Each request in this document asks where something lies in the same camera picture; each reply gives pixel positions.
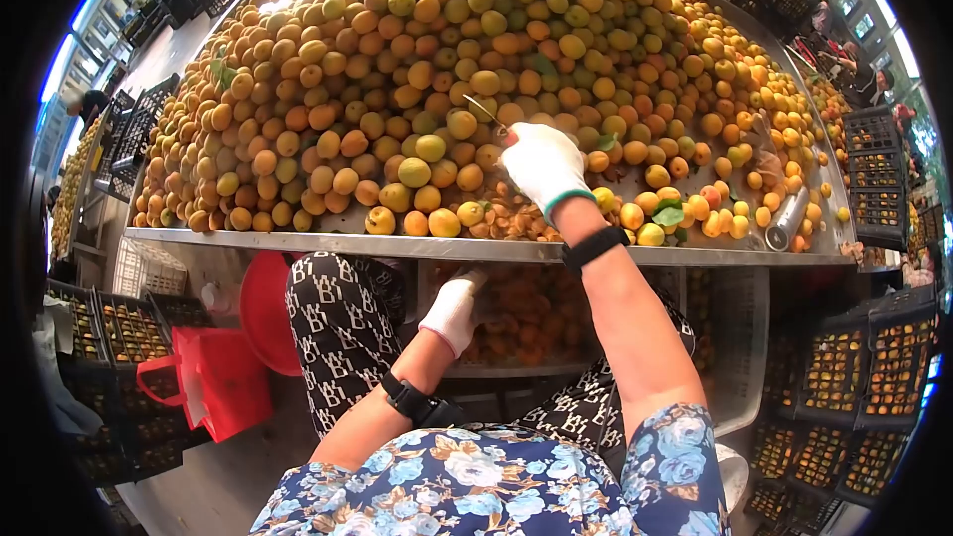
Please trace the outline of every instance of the black smartwatch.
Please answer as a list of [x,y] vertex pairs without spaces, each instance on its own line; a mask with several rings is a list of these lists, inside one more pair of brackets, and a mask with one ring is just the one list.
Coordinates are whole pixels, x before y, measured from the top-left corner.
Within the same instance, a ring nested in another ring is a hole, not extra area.
[[617,244],[628,246],[629,236],[622,228],[606,226],[572,248],[563,244],[562,262],[566,264],[566,268],[569,268],[570,271],[577,276],[581,276],[582,268],[586,264],[596,257],[602,256],[602,253]]
[[429,396],[407,380],[398,381],[389,371],[380,384],[387,392],[387,403],[411,419],[413,428],[444,428],[465,422],[460,406]]

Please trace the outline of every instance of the bucket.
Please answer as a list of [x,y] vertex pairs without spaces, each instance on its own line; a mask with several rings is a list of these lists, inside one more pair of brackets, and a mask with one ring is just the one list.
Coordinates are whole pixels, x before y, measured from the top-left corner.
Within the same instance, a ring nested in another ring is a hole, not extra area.
[[[216,443],[272,415],[268,369],[238,329],[173,328],[175,354],[139,363],[136,384],[151,399],[182,405],[189,428],[203,425]],[[179,392],[162,399],[143,381],[144,373],[174,366]]]
[[261,251],[252,259],[241,283],[241,325],[249,347],[268,368],[289,377],[301,375],[301,364],[285,304],[285,283],[292,263],[301,257]]

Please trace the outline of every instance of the white plastic crate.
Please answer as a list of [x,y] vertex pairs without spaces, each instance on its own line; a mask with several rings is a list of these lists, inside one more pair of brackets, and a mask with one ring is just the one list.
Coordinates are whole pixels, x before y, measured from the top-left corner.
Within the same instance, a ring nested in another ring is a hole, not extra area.
[[713,268],[711,274],[714,388],[708,409],[721,437],[755,421],[768,351],[767,268]]
[[116,251],[113,293],[134,298],[145,290],[182,294],[188,275],[185,266],[166,251],[123,237]]

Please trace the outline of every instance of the metal cylinder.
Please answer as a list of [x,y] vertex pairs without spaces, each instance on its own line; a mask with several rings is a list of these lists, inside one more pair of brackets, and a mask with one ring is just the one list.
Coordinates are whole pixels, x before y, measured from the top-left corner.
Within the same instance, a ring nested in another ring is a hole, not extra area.
[[804,218],[804,209],[810,201],[810,193],[802,186],[797,195],[788,195],[771,218],[764,230],[764,241],[774,251],[786,251],[791,237],[798,232],[798,226]]

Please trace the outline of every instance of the forearm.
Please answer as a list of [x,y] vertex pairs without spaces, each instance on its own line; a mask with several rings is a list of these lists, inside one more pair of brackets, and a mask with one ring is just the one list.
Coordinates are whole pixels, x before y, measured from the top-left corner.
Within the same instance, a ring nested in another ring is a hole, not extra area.
[[[391,374],[432,394],[453,362],[454,353],[446,341],[421,329],[391,367]],[[387,393],[378,385],[341,417],[308,461],[357,470],[377,449],[411,428],[410,419],[387,403]]]
[[[553,217],[570,246],[605,226],[596,206],[582,198],[567,199]],[[622,245],[582,268],[582,285],[622,400],[626,438],[665,405],[705,404],[679,331]]]

